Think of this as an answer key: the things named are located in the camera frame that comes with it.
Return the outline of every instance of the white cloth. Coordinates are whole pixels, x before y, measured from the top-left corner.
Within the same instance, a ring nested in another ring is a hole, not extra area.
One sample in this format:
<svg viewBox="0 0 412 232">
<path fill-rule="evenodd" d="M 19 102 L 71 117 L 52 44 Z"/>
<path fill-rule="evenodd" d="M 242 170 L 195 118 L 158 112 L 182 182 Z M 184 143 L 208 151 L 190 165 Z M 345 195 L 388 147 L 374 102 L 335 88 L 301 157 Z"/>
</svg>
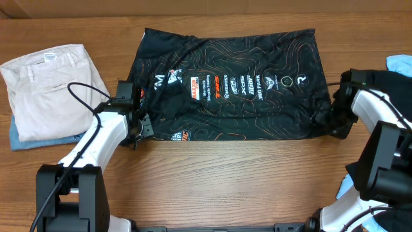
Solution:
<svg viewBox="0 0 412 232">
<path fill-rule="evenodd" d="M 68 83 L 89 84 L 109 94 L 82 44 L 24 55 L 2 64 L 0 72 L 7 85 L 20 141 L 58 139 L 80 134 L 90 127 L 93 114 L 70 95 Z M 92 108 L 107 101 L 90 88 L 71 89 Z"/>
</svg>

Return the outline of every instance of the circular logo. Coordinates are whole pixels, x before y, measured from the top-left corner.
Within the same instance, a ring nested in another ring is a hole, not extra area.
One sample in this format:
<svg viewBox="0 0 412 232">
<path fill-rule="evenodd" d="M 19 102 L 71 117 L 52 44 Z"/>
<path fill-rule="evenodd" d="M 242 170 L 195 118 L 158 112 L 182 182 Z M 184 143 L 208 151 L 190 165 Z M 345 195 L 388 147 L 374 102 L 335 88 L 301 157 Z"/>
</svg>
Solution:
<svg viewBox="0 0 412 232">
<path fill-rule="evenodd" d="M 305 74 L 299 74 L 296 76 L 295 82 L 300 87 L 307 86 L 309 84 L 309 78 Z"/>
<path fill-rule="evenodd" d="M 282 77 L 281 83 L 286 87 L 291 87 L 293 85 L 293 80 L 289 76 Z"/>
</svg>

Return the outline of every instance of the blue cloth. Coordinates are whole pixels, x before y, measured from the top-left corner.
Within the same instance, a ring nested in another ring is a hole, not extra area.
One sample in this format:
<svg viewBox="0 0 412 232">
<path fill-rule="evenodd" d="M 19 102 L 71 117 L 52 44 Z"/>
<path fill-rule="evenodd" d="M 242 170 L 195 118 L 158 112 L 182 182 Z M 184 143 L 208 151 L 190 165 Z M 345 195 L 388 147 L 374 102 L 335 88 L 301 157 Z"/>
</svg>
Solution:
<svg viewBox="0 0 412 232">
<path fill-rule="evenodd" d="M 10 124 L 10 133 L 9 133 L 10 147 L 12 148 L 12 151 L 78 142 L 79 140 L 81 140 L 83 135 L 84 133 L 81 133 L 80 135 L 74 135 L 74 136 L 61 138 L 61 139 L 20 142 L 19 132 L 17 131 L 17 126 L 15 125 L 15 121 L 14 121 L 14 115 L 12 116 L 12 123 Z"/>
<path fill-rule="evenodd" d="M 412 77 L 412 56 L 410 55 L 392 55 L 386 58 L 386 66 L 389 71 Z"/>
<path fill-rule="evenodd" d="M 353 186 L 352 178 L 350 175 L 347 174 L 345 179 L 342 180 L 341 188 L 337 193 L 336 199 L 339 199 L 342 195 L 344 195 L 351 187 Z M 369 232 L 387 232 L 384 228 L 382 228 L 373 217 L 369 218 L 369 220 L 362 223 L 362 226 L 367 229 Z"/>
</svg>

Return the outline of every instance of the wooden table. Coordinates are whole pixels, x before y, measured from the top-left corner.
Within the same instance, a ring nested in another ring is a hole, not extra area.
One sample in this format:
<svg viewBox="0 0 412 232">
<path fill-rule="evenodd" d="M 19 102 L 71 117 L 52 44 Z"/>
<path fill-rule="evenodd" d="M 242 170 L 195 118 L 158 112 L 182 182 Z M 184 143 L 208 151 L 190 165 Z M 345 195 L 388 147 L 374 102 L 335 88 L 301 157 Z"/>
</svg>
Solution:
<svg viewBox="0 0 412 232">
<path fill-rule="evenodd" d="M 349 68 L 383 70 L 387 56 L 411 54 L 411 23 L 411 12 L 0 20 L 0 63 L 82 43 L 114 95 L 117 81 L 127 78 L 144 27 L 198 37 L 316 28 L 326 79 L 337 82 Z M 12 112 L 0 83 L 0 231 L 28 231 L 37 170 L 57 163 L 74 144 L 11 152 Z M 104 173 L 111 214 L 139 226 L 302 222 L 335 201 L 344 166 L 359 158 L 368 137 L 360 122 L 346 140 L 147 141 L 137 150 L 119 147 Z"/>
</svg>

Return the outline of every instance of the blue towel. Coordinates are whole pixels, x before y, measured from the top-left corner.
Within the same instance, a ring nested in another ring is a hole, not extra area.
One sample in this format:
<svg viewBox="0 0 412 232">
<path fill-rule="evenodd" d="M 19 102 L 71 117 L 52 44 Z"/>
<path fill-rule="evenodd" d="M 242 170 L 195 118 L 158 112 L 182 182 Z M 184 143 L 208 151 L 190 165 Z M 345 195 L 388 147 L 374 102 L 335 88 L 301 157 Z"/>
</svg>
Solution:
<svg viewBox="0 0 412 232">
<path fill-rule="evenodd" d="M 61 138 L 61 139 L 20 142 L 19 132 L 17 131 L 17 126 L 15 125 L 15 121 L 14 121 L 14 115 L 12 116 L 12 123 L 10 124 L 10 133 L 9 133 L 10 147 L 12 148 L 12 151 L 78 142 L 79 140 L 81 140 L 83 135 L 84 133 L 81 133 L 80 135 L 74 135 L 74 136 Z"/>
<path fill-rule="evenodd" d="M 412 77 L 412 56 L 410 55 L 392 55 L 386 58 L 386 66 L 389 71 Z"/>
<path fill-rule="evenodd" d="M 351 187 L 353 186 L 352 178 L 350 178 L 349 174 L 345 176 L 345 179 L 342 180 L 341 188 L 337 193 L 336 199 L 339 199 L 342 195 L 344 195 Z M 373 217 L 369 218 L 369 220 L 362 223 L 362 226 L 367 229 L 369 232 L 387 232 L 384 228 L 382 228 Z"/>
</svg>

